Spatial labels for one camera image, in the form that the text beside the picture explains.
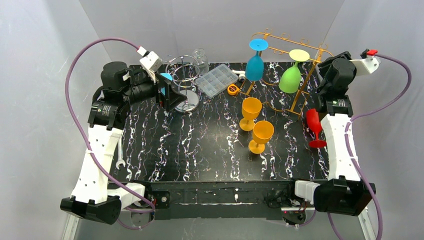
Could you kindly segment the blue plastic goblet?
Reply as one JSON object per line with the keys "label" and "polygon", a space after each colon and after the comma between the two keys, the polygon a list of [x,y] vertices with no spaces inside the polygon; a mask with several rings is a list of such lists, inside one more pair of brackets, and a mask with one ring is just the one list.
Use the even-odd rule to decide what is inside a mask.
{"label": "blue plastic goblet", "polygon": [[268,48],[269,44],[261,38],[252,39],[249,42],[249,47],[255,51],[255,55],[250,58],[246,64],[245,76],[251,82],[256,82],[262,79],[264,74],[264,62],[260,53]]}
{"label": "blue plastic goblet", "polygon": [[[171,82],[173,81],[173,77],[169,73],[163,72],[163,73],[160,73],[160,75],[165,77],[166,79],[170,80]],[[166,94],[165,87],[162,87],[160,91],[161,91],[162,95]]]}

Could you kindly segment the chrome spiral glass rack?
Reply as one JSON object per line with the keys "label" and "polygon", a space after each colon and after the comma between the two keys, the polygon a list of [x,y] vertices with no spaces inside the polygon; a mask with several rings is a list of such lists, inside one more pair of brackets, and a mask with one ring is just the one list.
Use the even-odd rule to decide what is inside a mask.
{"label": "chrome spiral glass rack", "polygon": [[174,57],[167,62],[165,72],[171,75],[178,93],[186,96],[186,100],[179,103],[175,110],[184,115],[194,112],[200,103],[194,83],[200,76],[199,61],[191,55]]}

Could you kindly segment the clear glass wine glass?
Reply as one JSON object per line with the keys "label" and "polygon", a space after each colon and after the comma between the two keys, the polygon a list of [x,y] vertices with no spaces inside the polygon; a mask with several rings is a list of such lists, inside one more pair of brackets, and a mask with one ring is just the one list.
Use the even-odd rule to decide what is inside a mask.
{"label": "clear glass wine glass", "polygon": [[196,72],[199,75],[204,75],[209,71],[209,62],[203,48],[196,48],[192,52],[192,57],[196,59],[197,68]]}

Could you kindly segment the green plastic goblet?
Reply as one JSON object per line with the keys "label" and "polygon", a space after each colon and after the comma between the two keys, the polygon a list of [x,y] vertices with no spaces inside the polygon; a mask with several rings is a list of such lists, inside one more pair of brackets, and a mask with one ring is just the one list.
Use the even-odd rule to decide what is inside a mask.
{"label": "green plastic goblet", "polygon": [[298,90],[301,81],[301,72],[298,64],[310,59],[307,51],[293,49],[289,52],[289,57],[294,60],[294,64],[284,71],[279,81],[279,89],[286,94],[293,94]]}

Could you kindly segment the red plastic goblet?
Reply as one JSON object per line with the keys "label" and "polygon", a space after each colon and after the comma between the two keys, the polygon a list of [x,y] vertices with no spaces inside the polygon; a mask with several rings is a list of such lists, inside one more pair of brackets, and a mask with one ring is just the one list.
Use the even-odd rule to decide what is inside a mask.
{"label": "red plastic goblet", "polygon": [[306,112],[306,123],[315,136],[315,139],[309,142],[309,146],[311,148],[326,147],[327,142],[325,140],[319,139],[320,133],[323,128],[319,119],[319,113],[316,111],[315,108],[309,109]]}

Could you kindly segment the blue plastic goblet back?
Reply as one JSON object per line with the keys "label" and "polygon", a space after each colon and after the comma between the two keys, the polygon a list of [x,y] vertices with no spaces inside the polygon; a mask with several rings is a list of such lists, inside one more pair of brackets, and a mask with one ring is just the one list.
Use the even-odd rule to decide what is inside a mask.
{"label": "blue plastic goblet back", "polygon": [[268,48],[269,44],[261,38],[252,39],[249,42],[249,47],[255,51],[255,55],[250,58],[246,64],[245,76],[251,82],[256,82],[262,79],[264,74],[264,62],[260,53]]}

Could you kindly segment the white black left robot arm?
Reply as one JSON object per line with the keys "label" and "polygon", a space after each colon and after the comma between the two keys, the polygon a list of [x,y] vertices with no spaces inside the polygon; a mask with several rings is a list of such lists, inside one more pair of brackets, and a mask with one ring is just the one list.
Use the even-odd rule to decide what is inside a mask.
{"label": "white black left robot arm", "polygon": [[86,151],[81,171],[71,195],[61,200],[60,209],[80,219],[111,225],[122,210],[130,210],[136,202],[146,203],[148,214],[155,210],[152,196],[141,183],[118,182],[116,189],[108,187],[131,105],[155,99],[171,111],[187,96],[175,91],[168,77],[157,72],[149,75],[145,69],[121,61],[105,64],[100,78],[102,85],[92,99],[89,128],[82,133]]}

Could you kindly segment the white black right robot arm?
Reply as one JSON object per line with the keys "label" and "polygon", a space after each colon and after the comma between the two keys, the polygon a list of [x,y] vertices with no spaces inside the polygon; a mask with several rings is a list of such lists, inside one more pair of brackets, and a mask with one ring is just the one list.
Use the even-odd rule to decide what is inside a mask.
{"label": "white black right robot arm", "polygon": [[357,76],[370,75],[379,67],[377,50],[364,50],[360,59],[352,59],[348,51],[327,58],[318,64],[321,76],[317,88],[315,112],[309,114],[319,123],[325,136],[328,151],[329,175],[325,183],[294,179],[290,183],[289,197],[310,202],[318,212],[358,216],[371,201],[365,181],[361,179],[352,158],[354,146],[347,147],[345,137],[352,137],[347,123],[353,108],[347,91]]}

